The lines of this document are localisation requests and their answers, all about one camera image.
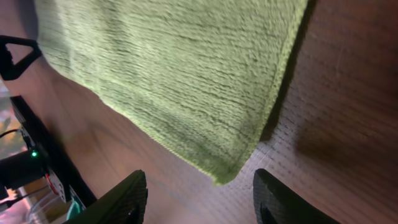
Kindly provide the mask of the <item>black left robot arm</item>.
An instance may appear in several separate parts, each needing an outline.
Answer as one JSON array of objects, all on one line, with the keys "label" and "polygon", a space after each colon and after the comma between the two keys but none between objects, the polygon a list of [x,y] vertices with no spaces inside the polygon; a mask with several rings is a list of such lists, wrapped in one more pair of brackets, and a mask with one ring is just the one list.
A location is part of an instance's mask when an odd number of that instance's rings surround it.
[{"label": "black left robot arm", "polygon": [[[8,44],[28,46],[32,48],[32,51],[17,63],[14,63],[12,54],[7,49]],[[42,53],[35,40],[2,35],[1,78],[4,81],[18,79],[32,62],[41,57],[41,55]],[[27,150],[1,160],[1,199],[8,197],[7,189],[18,189],[44,175],[38,152],[34,149],[30,136],[24,128],[6,131],[1,134],[1,137],[16,132],[21,133]]]}]

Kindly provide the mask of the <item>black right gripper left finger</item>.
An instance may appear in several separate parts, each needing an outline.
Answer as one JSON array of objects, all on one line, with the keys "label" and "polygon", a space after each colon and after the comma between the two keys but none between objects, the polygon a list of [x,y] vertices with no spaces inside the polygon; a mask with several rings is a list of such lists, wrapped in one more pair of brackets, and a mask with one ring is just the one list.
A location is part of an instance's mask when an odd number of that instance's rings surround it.
[{"label": "black right gripper left finger", "polygon": [[143,224],[148,189],[146,175],[136,170],[66,224]]}]

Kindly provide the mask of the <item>light green cloth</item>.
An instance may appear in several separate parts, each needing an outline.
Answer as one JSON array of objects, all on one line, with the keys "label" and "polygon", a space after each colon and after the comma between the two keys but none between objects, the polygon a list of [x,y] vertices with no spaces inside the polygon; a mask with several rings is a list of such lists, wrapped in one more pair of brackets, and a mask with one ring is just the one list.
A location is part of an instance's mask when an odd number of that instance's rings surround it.
[{"label": "light green cloth", "polygon": [[299,0],[39,0],[49,65],[217,184],[255,150],[308,6]]}]

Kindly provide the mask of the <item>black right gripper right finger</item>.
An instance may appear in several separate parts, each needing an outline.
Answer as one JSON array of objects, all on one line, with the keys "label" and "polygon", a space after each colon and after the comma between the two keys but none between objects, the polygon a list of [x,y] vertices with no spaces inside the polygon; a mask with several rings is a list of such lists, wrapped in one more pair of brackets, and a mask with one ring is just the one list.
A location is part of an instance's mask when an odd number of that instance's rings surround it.
[{"label": "black right gripper right finger", "polygon": [[252,184],[254,209],[260,224],[338,224],[265,169],[255,171]]}]

